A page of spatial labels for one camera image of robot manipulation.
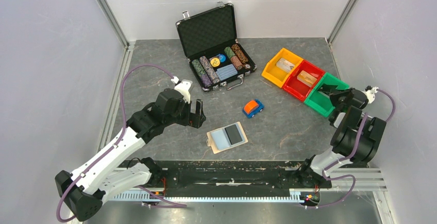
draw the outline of yellow round button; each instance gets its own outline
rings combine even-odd
[[[218,57],[213,57],[210,59],[210,63],[213,67],[217,67],[220,65],[220,59]]]

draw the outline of gray floor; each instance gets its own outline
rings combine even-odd
[[[344,193],[321,194],[321,204]],[[138,203],[107,202],[88,224],[228,224],[323,223],[381,224],[372,193],[352,193],[344,202],[319,210],[305,210],[291,203],[187,203],[187,209],[152,209]]]
[[[179,40],[137,41],[130,68],[152,62],[169,69],[179,79],[195,82],[192,99],[204,101],[207,120],[200,129],[173,125],[132,157],[155,160],[303,160],[329,147],[334,128],[311,108],[261,76],[266,63],[285,47],[323,70],[337,75],[329,47],[323,38],[239,39],[258,70],[242,86],[210,93],[200,89],[191,72]],[[155,101],[159,92],[173,86],[169,77],[155,68],[137,70],[125,86],[128,117]],[[242,108],[251,99],[265,104],[264,111],[247,119]],[[119,110],[114,126],[121,128]],[[206,145],[206,133],[240,121],[249,139],[247,144],[213,154]]]

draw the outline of white wall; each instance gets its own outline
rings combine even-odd
[[[124,49],[96,0],[0,8],[0,223],[58,223],[55,175],[95,153]]]
[[[380,86],[397,104],[372,160],[382,169],[399,223],[435,223],[437,0],[358,0],[333,44],[351,86]],[[386,117],[381,98],[370,113]]]
[[[232,2],[238,36],[328,37],[348,0],[107,0],[129,40],[177,39],[175,23]]]

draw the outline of gray stone tabletop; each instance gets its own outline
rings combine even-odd
[[[179,40],[137,41],[130,68],[141,63],[164,66],[179,79],[192,80],[191,98],[202,99],[207,120],[199,129],[172,125],[164,133],[134,153],[133,157],[154,160],[304,160],[329,147],[335,129],[326,118],[261,76],[267,62],[283,47],[337,76],[334,60],[324,38],[239,39],[257,64],[255,73],[244,83],[227,91],[219,88],[204,93],[191,72]],[[141,68],[131,74],[125,85],[127,116],[156,100],[170,78],[155,68]],[[265,108],[254,118],[243,113],[244,105],[259,99]],[[240,121],[248,143],[213,154],[206,144],[208,131]],[[113,137],[122,126],[119,109]]]

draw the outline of case lid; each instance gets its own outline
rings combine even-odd
[[[187,58],[237,38],[231,3],[181,20],[176,27]]]

